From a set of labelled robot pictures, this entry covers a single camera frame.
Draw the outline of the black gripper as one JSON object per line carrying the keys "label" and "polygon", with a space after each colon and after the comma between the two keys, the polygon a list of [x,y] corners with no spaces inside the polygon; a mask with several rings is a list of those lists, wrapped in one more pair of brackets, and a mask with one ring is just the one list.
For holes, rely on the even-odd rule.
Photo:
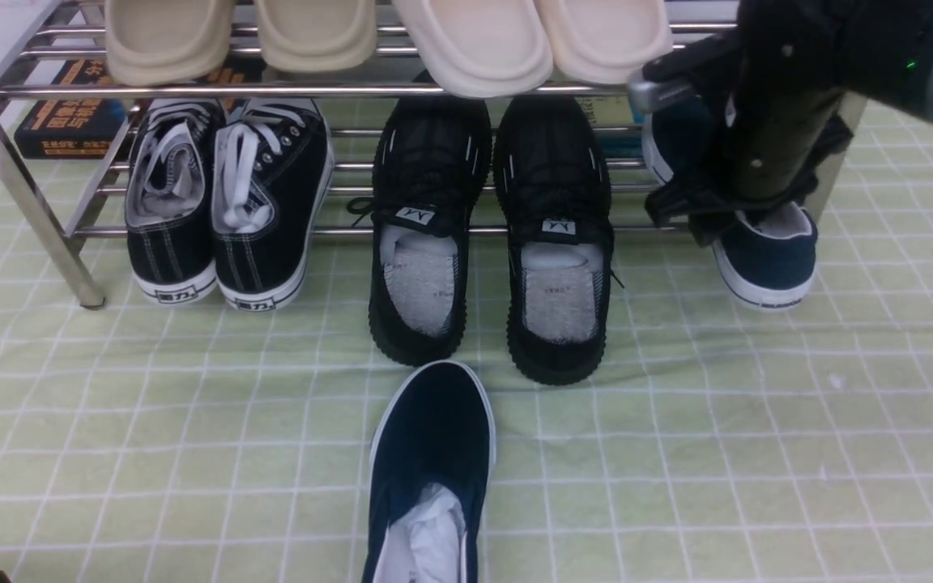
{"label": "black gripper", "polygon": [[645,200],[659,228],[684,218],[697,246],[739,225],[744,207],[775,207],[814,184],[818,163],[851,138],[839,125],[818,147],[843,99],[815,83],[819,60],[799,45],[720,32],[643,66],[651,81],[684,78],[716,119],[712,143],[692,169],[678,171]]}

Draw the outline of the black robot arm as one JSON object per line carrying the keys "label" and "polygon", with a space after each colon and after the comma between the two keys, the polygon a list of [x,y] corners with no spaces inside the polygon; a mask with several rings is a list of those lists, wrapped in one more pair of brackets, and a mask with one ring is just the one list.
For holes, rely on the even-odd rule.
{"label": "black robot arm", "polygon": [[933,1],[741,1],[733,28],[644,65],[645,113],[697,96],[715,119],[692,168],[645,200],[653,224],[688,221],[700,246],[738,219],[802,202],[853,132],[849,93],[933,125]]}

